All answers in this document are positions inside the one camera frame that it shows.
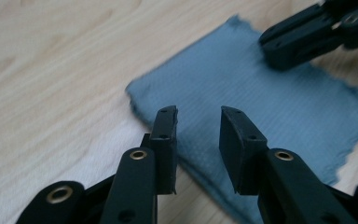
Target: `light wood surface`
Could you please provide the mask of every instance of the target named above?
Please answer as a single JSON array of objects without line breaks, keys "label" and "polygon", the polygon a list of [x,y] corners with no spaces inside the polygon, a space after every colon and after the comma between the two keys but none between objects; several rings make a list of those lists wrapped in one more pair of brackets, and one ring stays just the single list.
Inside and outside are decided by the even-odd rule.
[{"label": "light wood surface", "polygon": [[[136,77],[234,14],[263,31],[311,0],[0,0],[0,223],[14,223],[42,188],[86,188],[116,172],[149,132],[124,90]],[[358,50],[314,61],[358,86]],[[358,146],[339,171],[358,184]],[[178,170],[178,195],[159,197],[159,223],[233,223]]]}]

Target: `folded cloth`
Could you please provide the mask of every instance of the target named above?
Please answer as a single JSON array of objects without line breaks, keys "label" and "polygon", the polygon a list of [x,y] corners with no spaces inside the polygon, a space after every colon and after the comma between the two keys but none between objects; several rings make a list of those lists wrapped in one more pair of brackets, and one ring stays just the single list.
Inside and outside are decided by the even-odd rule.
[{"label": "folded cloth", "polygon": [[337,182],[358,141],[358,88],[308,63],[271,70],[259,36],[233,17],[126,89],[149,127],[160,108],[177,105],[179,162],[240,223],[262,221],[255,196],[234,194],[220,156],[221,105],[245,112],[270,148],[294,151],[325,184]]}]

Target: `wood grain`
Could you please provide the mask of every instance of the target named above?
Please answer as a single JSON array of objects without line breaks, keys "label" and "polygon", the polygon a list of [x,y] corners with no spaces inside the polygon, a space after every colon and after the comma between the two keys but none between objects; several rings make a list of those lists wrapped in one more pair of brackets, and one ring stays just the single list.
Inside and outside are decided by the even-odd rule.
[{"label": "wood grain", "polygon": [[[128,83],[234,14],[265,30],[314,1],[0,0],[0,223],[14,223],[43,187],[89,187],[113,174],[148,130]],[[358,50],[314,61],[358,86]],[[358,147],[339,189],[358,184]],[[233,223],[181,169],[159,223]]]}]

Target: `mounting hole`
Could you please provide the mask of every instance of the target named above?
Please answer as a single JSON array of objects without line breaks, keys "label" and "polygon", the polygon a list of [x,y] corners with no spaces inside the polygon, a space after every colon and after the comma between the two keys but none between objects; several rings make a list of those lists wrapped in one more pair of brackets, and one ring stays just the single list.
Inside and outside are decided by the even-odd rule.
[{"label": "mounting hole", "polygon": [[68,198],[70,198],[73,192],[74,191],[71,189],[71,187],[67,185],[57,187],[56,189],[52,190],[48,194],[46,201],[48,201],[48,203],[53,203],[53,204],[62,203]]},{"label": "mounting hole", "polygon": [[321,219],[325,222],[325,223],[331,223],[331,224],[338,224],[339,223],[339,219],[331,214],[331,213],[324,213],[322,216],[321,216]]},{"label": "mounting hole", "polygon": [[294,157],[290,153],[284,151],[275,152],[275,157],[282,161],[292,161],[294,159]]},{"label": "mounting hole", "polygon": [[118,214],[118,221],[122,222],[122,223],[129,223],[129,222],[132,222],[134,219],[135,219],[135,212],[133,210],[124,210],[124,211],[121,211],[119,214]]},{"label": "mounting hole", "polygon": [[133,159],[133,160],[142,160],[144,159],[145,157],[147,156],[147,153],[143,150],[136,150],[136,151],[133,151],[131,154],[130,154],[130,157]]}]

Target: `blue towel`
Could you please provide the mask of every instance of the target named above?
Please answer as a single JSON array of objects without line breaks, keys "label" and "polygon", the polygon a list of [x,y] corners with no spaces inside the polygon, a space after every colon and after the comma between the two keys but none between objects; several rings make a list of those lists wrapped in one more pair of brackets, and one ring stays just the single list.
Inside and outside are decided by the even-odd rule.
[{"label": "blue towel", "polygon": [[358,141],[358,88],[308,63],[271,70],[258,37],[233,17],[126,89],[149,127],[160,108],[177,105],[179,162],[240,223],[262,221],[255,196],[234,194],[220,156],[221,105],[245,112],[270,148],[294,151],[325,184],[337,182]]}]

